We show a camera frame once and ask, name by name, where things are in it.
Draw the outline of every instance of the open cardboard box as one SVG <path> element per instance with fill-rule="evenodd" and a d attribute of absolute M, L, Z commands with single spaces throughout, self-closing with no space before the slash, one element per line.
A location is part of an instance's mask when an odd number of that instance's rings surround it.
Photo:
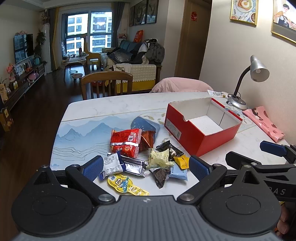
<path fill-rule="evenodd" d="M 190 155 L 201 156 L 234 138 L 242 119 L 213 98 L 171 102 L 165 127 Z"/>

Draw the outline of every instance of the gray curtain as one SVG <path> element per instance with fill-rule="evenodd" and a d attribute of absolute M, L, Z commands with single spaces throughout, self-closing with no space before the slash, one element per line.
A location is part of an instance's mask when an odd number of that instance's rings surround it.
<path fill-rule="evenodd" d="M 124 9 L 124 2 L 112 2 L 112 40 L 111 40 L 111 47 L 117 48 L 118 47 L 118 41 L 117 41 L 117 31 L 119 28 L 119 24 L 121 21 L 123 9 Z"/>
<path fill-rule="evenodd" d="M 48 17 L 49 17 L 49 25 L 50 25 L 50 30 L 49 30 L 49 43 L 50 43 L 50 62 L 52 65 L 52 71 L 56 70 L 56 64 L 55 64 L 55 60 L 54 60 L 54 53 L 53 53 L 53 48 L 52 48 L 52 43 L 53 43 L 53 39 L 54 39 L 54 21 L 55 21 L 55 16 L 57 13 L 57 8 L 50 8 L 47 10 L 48 12 Z"/>

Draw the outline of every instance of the silver lamp shade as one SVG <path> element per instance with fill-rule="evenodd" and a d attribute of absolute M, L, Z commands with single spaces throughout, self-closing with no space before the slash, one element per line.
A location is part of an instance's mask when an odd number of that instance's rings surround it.
<path fill-rule="evenodd" d="M 268 69 L 254 55 L 251 56 L 250 74 L 251 79 L 256 82 L 263 82 L 269 77 Z"/>

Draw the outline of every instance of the pink jacket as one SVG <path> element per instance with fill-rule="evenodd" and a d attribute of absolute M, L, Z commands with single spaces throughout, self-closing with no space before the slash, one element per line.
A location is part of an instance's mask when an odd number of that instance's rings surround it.
<path fill-rule="evenodd" d="M 160 92 L 207 92 L 213 90 L 211 86 L 200 80 L 170 77 L 157 83 L 151 93 Z"/>

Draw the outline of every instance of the dark wood floor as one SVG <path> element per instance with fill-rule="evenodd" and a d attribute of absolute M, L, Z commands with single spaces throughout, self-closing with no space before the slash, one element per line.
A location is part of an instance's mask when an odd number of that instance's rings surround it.
<path fill-rule="evenodd" d="M 82 67 L 72 67 L 83 73 Z M 0 240 L 18 231 L 10 209 L 14 199 L 42 164 L 49 164 L 52 146 L 67 106 L 82 100 L 79 82 L 63 70 L 40 78 L 11 110 L 14 126 L 5 133 L 0 152 Z"/>

